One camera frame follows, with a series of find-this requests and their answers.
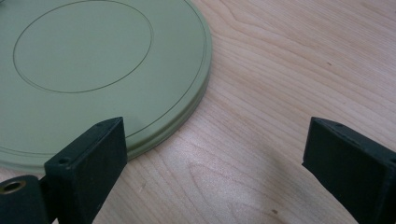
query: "plastic disc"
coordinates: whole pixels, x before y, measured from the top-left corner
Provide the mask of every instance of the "plastic disc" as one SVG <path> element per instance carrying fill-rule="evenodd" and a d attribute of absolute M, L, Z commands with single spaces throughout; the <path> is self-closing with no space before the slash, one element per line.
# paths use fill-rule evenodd
<path fill-rule="evenodd" d="M 43 164 L 123 117 L 128 157 L 160 144 L 205 93 L 207 24 L 187 0 L 0 3 L 0 165 Z"/>

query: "wood grain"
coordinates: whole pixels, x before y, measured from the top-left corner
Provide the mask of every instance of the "wood grain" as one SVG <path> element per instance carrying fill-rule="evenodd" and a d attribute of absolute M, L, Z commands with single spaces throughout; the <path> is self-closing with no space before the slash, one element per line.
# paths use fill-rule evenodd
<path fill-rule="evenodd" d="M 302 167 L 304 144 L 315 116 L 396 149 L 396 1 L 192 2 L 213 36 L 206 95 L 95 223 L 356 223 Z"/>

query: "engraved circle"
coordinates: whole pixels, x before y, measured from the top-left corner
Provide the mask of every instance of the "engraved circle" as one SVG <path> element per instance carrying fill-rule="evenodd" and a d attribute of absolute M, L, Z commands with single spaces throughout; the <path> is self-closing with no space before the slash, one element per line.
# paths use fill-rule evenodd
<path fill-rule="evenodd" d="M 136 8 L 84 1 L 57 7 L 30 23 L 15 44 L 13 60 L 20 77 L 35 88 L 95 91 L 138 68 L 151 39 L 149 20 Z"/>

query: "3d printed part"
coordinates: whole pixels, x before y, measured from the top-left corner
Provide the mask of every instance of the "3d printed part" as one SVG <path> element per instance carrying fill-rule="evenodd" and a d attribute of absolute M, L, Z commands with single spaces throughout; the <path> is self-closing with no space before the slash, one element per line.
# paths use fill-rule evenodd
<path fill-rule="evenodd" d="M 41 180 L 0 183 L 0 223 L 92 223 L 126 162 L 122 118 L 97 123 L 46 162 Z"/>
<path fill-rule="evenodd" d="M 303 166 L 360 224 L 395 223 L 395 152 L 343 124 L 312 118 Z"/>

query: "light wood surface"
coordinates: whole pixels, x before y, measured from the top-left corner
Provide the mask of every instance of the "light wood surface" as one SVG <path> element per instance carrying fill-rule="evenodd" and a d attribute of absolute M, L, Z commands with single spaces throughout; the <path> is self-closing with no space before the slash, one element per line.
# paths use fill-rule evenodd
<path fill-rule="evenodd" d="M 396 149 L 396 1 L 192 2 L 213 36 L 206 95 L 129 162 L 94 223 L 356 223 L 304 145 L 315 116 Z"/>

